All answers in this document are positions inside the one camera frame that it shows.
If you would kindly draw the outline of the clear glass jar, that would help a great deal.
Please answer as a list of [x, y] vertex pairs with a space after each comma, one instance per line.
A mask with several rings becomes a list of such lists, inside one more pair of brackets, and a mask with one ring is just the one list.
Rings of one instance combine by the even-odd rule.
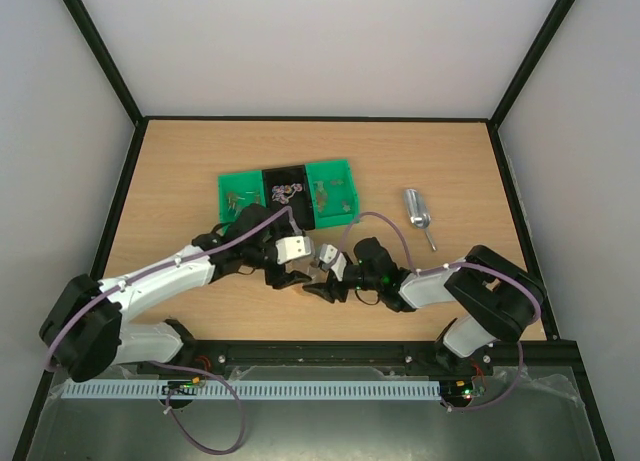
[[311, 277], [309, 283], [318, 283], [325, 280], [324, 272], [319, 268], [318, 262], [313, 258], [297, 261], [296, 267], [299, 271]]

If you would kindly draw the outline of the metal scoop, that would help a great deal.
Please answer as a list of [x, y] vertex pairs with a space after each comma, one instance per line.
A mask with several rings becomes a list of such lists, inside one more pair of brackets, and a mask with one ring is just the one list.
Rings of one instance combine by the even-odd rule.
[[403, 199], [410, 223], [424, 232], [431, 250], [436, 252], [437, 246], [430, 232], [431, 214], [423, 196], [416, 189], [407, 188]]

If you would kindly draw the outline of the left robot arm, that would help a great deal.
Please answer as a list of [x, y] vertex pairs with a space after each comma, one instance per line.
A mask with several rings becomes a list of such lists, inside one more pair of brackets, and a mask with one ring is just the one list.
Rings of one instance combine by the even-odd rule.
[[274, 211], [251, 204], [234, 221], [215, 225], [149, 266], [100, 280], [78, 275], [66, 284], [40, 327], [47, 347], [45, 369], [61, 369], [84, 382], [112, 365], [166, 363], [184, 347], [183, 335], [174, 322], [136, 325], [139, 315], [244, 267], [263, 271], [266, 285], [276, 290], [306, 283], [308, 275], [287, 266], [313, 253], [313, 241], [291, 208]]

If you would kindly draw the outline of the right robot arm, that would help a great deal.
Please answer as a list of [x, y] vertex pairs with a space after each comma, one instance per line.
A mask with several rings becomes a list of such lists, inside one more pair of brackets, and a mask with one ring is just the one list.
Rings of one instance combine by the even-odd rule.
[[303, 290], [327, 302], [344, 302], [350, 292], [373, 291], [396, 313], [416, 312], [456, 302], [466, 315], [452, 320], [439, 334], [427, 362], [449, 373], [460, 371], [480, 348], [495, 341], [517, 342], [541, 317], [545, 290], [537, 278], [484, 245], [451, 263], [410, 270], [395, 263], [377, 238], [354, 247], [354, 259], [333, 245], [321, 247], [323, 282]]

